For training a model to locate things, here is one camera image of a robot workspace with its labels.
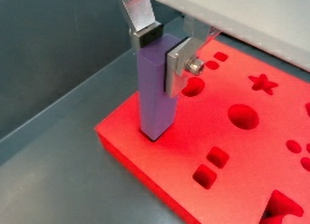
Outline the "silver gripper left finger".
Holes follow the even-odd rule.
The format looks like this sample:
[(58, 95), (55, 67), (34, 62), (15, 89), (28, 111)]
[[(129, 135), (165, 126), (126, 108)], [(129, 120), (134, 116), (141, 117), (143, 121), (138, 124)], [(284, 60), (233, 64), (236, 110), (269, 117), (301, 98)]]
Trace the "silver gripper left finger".
[(157, 21), (150, 0), (118, 0), (130, 27), (130, 37), (137, 50), (163, 35), (163, 25)]

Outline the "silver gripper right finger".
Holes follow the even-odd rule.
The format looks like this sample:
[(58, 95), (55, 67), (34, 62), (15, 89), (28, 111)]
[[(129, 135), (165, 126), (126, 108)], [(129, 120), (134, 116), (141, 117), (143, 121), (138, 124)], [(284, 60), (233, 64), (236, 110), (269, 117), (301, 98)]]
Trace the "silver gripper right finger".
[(166, 54), (166, 94), (174, 98), (187, 85), (185, 73), (199, 76), (203, 71), (203, 60), (198, 50), (221, 34), (221, 30), (191, 16), (185, 17), (185, 38)]

